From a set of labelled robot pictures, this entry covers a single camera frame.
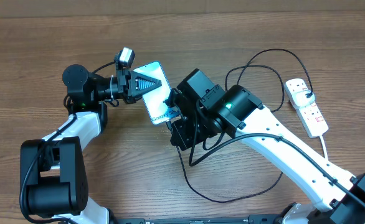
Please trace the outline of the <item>blue Galaxy smartphone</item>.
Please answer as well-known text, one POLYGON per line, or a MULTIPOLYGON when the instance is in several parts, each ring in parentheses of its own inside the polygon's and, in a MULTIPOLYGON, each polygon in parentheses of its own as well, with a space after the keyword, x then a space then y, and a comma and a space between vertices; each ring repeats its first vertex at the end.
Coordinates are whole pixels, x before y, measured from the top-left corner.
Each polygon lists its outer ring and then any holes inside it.
POLYGON ((161 81, 160 87, 143 95, 143 101, 150 120, 154 125, 161 124, 179 116, 179 110, 175 106, 170 108, 164 103, 169 97, 171 87, 166 78, 166 74, 158 61, 138 67, 134 69, 134 72, 161 81))

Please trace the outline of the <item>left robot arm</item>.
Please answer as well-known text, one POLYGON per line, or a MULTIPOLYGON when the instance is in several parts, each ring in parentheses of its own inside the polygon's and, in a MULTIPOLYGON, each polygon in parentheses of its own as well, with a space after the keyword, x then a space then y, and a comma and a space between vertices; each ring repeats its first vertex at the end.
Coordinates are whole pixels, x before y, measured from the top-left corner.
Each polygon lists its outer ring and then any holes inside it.
POLYGON ((82 151, 104 131, 108 105, 136 103, 162 82, 131 72, 127 65, 117 65, 116 75, 104 78, 79 64, 68 66, 62 80, 68 120, 53 133, 21 145, 21 213, 31 223, 116 223, 113 212, 88 194, 82 151))

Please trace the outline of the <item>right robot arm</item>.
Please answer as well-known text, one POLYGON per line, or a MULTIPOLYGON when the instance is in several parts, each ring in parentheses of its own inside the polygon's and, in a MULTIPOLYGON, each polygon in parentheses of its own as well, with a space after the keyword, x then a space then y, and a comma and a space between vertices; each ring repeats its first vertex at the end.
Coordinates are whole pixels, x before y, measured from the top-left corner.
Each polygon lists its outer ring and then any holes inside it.
POLYGON ((170 126, 179 151, 219 133, 268 159, 310 199, 293 203, 276 223, 365 223, 365 173, 354 175, 319 155, 291 133, 254 94, 240 85, 223 90, 193 70, 165 101, 180 118, 170 126))

